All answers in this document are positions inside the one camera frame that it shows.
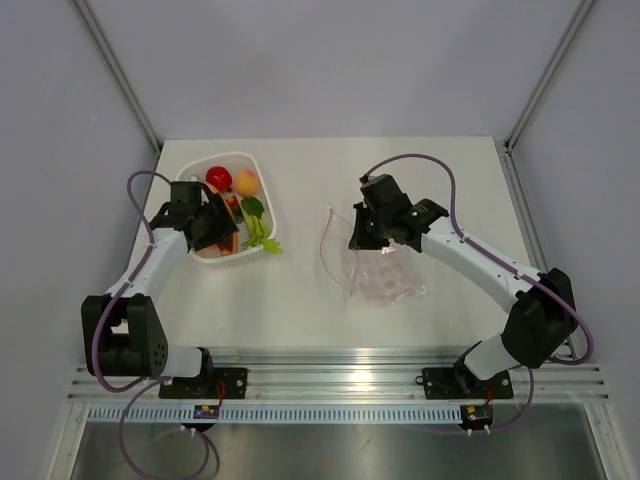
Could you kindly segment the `clear pink-dotted zip bag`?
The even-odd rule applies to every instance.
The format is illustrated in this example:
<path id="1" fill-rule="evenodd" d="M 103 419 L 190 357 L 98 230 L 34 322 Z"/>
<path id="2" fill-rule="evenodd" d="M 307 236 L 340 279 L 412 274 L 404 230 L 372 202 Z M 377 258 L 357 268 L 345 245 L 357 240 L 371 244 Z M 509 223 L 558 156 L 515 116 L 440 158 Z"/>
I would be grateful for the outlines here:
<path id="1" fill-rule="evenodd" d="M 389 306 L 427 294 L 409 254 L 396 244 L 380 250 L 350 250 L 353 223 L 332 206 L 319 243 L 319 259 L 329 278 L 350 299 Z"/>

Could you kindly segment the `purple sweet potato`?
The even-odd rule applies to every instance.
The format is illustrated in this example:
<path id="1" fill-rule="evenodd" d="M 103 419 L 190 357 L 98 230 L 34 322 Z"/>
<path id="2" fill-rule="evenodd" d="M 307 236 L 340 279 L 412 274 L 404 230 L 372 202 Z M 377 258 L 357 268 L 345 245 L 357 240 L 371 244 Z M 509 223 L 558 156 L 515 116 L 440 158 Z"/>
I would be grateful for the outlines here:
<path id="1" fill-rule="evenodd" d="M 226 210 L 228 211 L 230 216 L 233 216 L 231 207 L 229 206 L 224 195 L 210 183 L 206 182 L 206 185 L 213 193 L 219 194 L 222 197 Z M 228 235 L 220 242 L 217 242 L 214 248 L 219 251 L 219 255 L 221 257 L 236 254 L 239 251 L 239 232 L 235 231 L 233 234 Z"/>

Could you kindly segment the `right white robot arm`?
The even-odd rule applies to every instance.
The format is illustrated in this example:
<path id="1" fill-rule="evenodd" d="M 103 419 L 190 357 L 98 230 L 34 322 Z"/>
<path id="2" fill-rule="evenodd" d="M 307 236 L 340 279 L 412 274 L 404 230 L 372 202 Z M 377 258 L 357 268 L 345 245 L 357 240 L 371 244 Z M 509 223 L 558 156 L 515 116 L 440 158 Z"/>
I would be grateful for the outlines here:
<path id="1" fill-rule="evenodd" d="M 518 366 L 537 369 L 576 330 L 568 276 L 543 273 L 483 245 L 459 227 L 452 210 L 412 202 L 388 174 L 360 179 L 352 250 L 391 243 L 424 253 L 462 274 L 507 314 L 502 332 L 466 350 L 445 368 L 443 389 L 456 398 L 480 398 L 498 375 Z"/>

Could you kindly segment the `green celery stalk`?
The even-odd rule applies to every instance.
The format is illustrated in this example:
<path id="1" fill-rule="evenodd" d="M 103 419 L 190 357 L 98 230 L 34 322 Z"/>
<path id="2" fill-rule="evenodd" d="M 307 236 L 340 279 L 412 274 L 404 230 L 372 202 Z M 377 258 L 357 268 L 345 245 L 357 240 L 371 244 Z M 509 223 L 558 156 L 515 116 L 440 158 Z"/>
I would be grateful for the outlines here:
<path id="1" fill-rule="evenodd" d="M 272 228 L 264 219 L 263 203 L 259 199 L 249 196 L 241 200 L 240 206 L 249 234 L 249 238 L 243 246 L 245 248 L 262 246 L 268 254 L 282 254 L 283 249 L 280 243 L 270 237 Z"/>

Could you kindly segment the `orange peach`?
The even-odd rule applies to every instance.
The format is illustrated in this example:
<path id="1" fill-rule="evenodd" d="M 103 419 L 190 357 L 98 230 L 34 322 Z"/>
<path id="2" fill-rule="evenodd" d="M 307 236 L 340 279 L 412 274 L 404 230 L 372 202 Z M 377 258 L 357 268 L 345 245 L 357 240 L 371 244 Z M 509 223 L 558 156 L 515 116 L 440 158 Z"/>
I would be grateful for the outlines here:
<path id="1" fill-rule="evenodd" d="M 261 189 L 261 181 L 256 172 L 251 169 L 240 170 L 233 179 L 234 191 L 243 196 L 251 197 Z"/>

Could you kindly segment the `white perforated plastic basket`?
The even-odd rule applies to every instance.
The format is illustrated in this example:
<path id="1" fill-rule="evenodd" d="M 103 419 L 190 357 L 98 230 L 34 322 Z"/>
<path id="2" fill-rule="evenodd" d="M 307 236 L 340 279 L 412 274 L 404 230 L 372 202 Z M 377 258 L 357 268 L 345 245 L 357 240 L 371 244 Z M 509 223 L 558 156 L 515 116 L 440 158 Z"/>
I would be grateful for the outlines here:
<path id="1" fill-rule="evenodd" d="M 182 168 L 177 174 L 176 180 L 204 181 L 206 172 L 213 167 L 223 167 L 228 170 L 232 176 L 235 176 L 243 169 L 252 170 L 257 175 L 260 186 L 254 197 L 259 200 L 264 207 L 262 218 L 266 222 L 267 230 L 270 233 L 269 239 L 274 240 L 276 238 L 277 222 L 273 214 L 272 202 L 268 191 L 263 186 L 263 177 L 260 168 L 251 155 L 242 152 L 229 152 L 202 158 L 191 162 Z M 222 255 L 218 247 L 212 246 L 198 252 L 191 251 L 190 256 L 202 264 L 222 268 L 247 263 L 266 254 L 262 245 L 253 247 L 245 247 L 242 245 L 243 242 L 249 240 L 250 236 L 247 223 L 245 221 L 242 221 L 238 225 L 237 234 L 238 251 L 236 253 Z"/>

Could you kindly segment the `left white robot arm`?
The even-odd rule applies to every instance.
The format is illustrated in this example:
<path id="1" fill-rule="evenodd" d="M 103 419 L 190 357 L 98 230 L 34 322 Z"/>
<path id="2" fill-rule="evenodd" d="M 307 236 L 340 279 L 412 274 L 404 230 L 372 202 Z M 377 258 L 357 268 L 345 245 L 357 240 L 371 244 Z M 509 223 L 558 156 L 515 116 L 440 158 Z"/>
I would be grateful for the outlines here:
<path id="1" fill-rule="evenodd" d="M 199 181 L 171 182 L 169 200 L 143 225 L 149 240 L 139 262 L 81 305 L 87 368 L 110 393 L 145 379 L 181 379 L 191 396 L 206 397 L 216 385 L 210 355 L 170 344 L 154 301 L 191 251 L 224 240 L 237 226 L 222 195 Z"/>

